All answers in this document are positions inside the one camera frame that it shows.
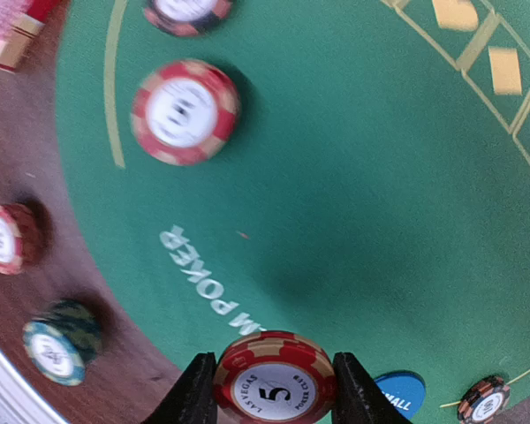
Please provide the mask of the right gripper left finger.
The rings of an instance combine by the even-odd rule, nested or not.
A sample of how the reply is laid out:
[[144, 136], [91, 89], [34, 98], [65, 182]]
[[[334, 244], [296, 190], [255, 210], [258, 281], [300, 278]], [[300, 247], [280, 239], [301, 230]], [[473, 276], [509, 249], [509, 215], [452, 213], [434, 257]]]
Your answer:
[[216, 424], [215, 373], [215, 354], [198, 353], [142, 424]]

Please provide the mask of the brown poker chip stack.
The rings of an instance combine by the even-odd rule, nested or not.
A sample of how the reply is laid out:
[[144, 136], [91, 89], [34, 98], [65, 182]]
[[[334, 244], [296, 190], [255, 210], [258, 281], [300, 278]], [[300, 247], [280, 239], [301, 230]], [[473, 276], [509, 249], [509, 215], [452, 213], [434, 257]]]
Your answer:
[[458, 421], [463, 424], [491, 423], [508, 405], [511, 388], [497, 375], [478, 381], [461, 398]]

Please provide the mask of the blue small blind button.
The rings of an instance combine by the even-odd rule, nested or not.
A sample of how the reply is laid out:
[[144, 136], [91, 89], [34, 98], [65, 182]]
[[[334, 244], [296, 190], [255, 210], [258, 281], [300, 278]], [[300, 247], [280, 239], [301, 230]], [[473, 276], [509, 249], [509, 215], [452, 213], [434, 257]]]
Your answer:
[[393, 371], [375, 378], [383, 395], [406, 419], [411, 420], [421, 409], [426, 397], [426, 384], [412, 371]]

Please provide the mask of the red five chip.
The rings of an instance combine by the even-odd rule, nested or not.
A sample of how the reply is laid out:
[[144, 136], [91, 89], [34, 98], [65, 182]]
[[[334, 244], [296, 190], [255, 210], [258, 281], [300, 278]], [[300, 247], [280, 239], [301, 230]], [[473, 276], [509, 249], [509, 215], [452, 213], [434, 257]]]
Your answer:
[[271, 330], [242, 337], [224, 350], [213, 392], [237, 423], [316, 423], [336, 402], [337, 378], [318, 344]]
[[141, 83], [132, 102], [132, 133], [155, 159], [192, 166], [223, 148], [240, 106], [236, 85], [220, 69], [200, 60], [178, 60]]

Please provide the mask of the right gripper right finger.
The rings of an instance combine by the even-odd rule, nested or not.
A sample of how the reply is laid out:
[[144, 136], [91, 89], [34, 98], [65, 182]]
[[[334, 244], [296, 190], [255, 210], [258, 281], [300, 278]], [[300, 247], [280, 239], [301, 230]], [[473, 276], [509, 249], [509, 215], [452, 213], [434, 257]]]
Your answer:
[[337, 352], [332, 363], [337, 378], [333, 423], [411, 424], [383, 395], [353, 353]]

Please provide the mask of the orange poker chip stack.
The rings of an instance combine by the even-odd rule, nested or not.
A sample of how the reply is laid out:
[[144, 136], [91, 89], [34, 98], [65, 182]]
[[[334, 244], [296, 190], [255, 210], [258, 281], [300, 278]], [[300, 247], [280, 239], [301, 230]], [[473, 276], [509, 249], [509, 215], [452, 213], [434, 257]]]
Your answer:
[[0, 274], [22, 273], [38, 262], [43, 246], [42, 230], [30, 208], [0, 204]]

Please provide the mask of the green poker chip stack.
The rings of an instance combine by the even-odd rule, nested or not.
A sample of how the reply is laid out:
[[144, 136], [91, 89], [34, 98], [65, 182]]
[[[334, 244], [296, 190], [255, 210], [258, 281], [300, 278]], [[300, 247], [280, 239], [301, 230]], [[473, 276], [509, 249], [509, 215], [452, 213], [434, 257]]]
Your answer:
[[60, 299], [23, 328], [26, 353], [39, 371], [64, 386], [84, 382], [86, 367], [102, 349], [101, 326], [73, 299]]

